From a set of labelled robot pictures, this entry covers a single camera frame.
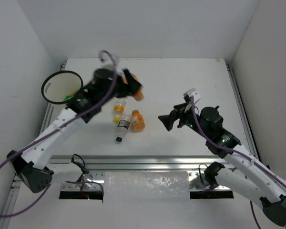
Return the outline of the orange juice bottle floral label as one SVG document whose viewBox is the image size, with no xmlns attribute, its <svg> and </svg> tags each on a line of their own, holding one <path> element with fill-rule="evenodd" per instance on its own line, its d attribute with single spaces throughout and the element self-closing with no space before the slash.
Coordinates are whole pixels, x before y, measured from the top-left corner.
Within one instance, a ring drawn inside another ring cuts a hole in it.
<svg viewBox="0 0 286 229">
<path fill-rule="evenodd" d="M 133 73 L 124 73 L 124 82 L 130 95 L 136 101 L 141 101 L 144 99 L 144 95 L 142 93 L 143 86 Z"/>
</svg>

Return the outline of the orange juice bottle barcode label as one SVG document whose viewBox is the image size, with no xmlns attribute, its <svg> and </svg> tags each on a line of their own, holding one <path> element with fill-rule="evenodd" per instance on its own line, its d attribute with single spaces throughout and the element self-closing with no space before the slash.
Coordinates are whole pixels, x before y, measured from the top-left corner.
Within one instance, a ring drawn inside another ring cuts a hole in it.
<svg viewBox="0 0 286 229">
<path fill-rule="evenodd" d="M 140 132 L 145 129 L 143 116 L 138 110 L 132 111 L 132 127 L 135 132 Z"/>
</svg>

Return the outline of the green plastic bottle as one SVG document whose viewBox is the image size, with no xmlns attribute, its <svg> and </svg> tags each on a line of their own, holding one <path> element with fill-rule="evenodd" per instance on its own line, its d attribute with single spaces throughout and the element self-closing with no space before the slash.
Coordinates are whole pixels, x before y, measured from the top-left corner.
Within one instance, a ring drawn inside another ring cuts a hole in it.
<svg viewBox="0 0 286 229">
<path fill-rule="evenodd" d="M 67 101 L 67 100 L 70 100 L 72 98 L 72 95 L 68 95 L 68 96 L 66 96 L 63 100 L 64 101 Z"/>
</svg>

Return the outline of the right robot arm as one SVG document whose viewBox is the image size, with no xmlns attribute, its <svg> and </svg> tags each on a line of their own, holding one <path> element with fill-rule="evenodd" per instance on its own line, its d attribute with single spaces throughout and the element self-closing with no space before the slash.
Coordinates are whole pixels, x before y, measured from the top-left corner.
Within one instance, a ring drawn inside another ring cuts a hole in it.
<svg viewBox="0 0 286 229">
<path fill-rule="evenodd" d="M 236 167 L 244 176 L 239 177 L 223 164 L 213 162 L 204 171 L 211 187 L 223 185 L 236 191 L 259 206 L 274 224 L 286 225 L 286 181 L 256 159 L 231 132 L 223 128 L 223 117 L 217 107 L 205 107 L 196 114 L 194 106 L 183 103 L 174 106 L 168 115 L 159 120 L 168 131 L 175 121 L 178 128 L 187 126 L 202 136 L 211 153 Z"/>
</svg>

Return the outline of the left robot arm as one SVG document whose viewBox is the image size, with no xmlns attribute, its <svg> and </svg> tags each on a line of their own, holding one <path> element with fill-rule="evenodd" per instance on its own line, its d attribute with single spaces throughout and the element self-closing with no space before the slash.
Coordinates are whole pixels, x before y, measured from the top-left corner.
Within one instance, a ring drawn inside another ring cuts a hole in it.
<svg viewBox="0 0 286 229">
<path fill-rule="evenodd" d="M 92 180 L 83 164 L 72 160 L 68 164 L 53 165 L 50 158 L 75 132 L 83 128 L 112 98 L 132 96 L 141 100 L 142 84 L 123 69 L 123 75 L 113 70 L 95 70 L 93 78 L 62 109 L 58 117 L 20 155 L 8 153 L 10 165 L 18 178 L 32 193 L 39 193 L 52 183 L 87 183 Z"/>
</svg>

